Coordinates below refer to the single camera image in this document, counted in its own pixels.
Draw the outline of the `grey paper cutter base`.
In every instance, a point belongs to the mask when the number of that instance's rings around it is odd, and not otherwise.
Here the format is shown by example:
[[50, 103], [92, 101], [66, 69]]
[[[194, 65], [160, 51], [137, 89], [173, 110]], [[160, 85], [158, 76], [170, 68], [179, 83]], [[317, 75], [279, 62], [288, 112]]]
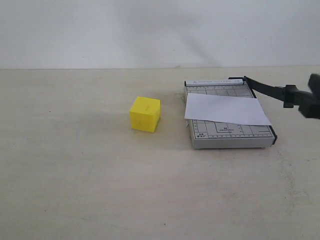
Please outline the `grey paper cutter base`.
[[[185, 99], [189, 93], [256, 98], [242, 77], [185, 81]], [[278, 138], [271, 125], [240, 125], [189, 119], [186, 126], [194, 149], [269, 148]]]

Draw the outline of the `yellow foam cube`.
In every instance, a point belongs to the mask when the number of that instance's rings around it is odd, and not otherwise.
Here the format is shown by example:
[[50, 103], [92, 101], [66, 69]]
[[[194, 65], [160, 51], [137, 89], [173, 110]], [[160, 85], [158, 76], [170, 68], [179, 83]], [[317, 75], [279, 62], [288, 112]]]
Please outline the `yellow foam cube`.
[[138, 96], [129, 110], [131, 128], [154, 133], [161, 118], [161, 101]]

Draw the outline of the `white paper sheet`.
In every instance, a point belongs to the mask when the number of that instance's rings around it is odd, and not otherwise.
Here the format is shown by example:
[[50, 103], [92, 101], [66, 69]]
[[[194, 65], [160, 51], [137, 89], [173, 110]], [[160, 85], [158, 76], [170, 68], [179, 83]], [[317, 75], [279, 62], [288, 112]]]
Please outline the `white paper sheet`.
[[184, 118], [248, 126], [270, 126], [256, 98], [188, 93]]

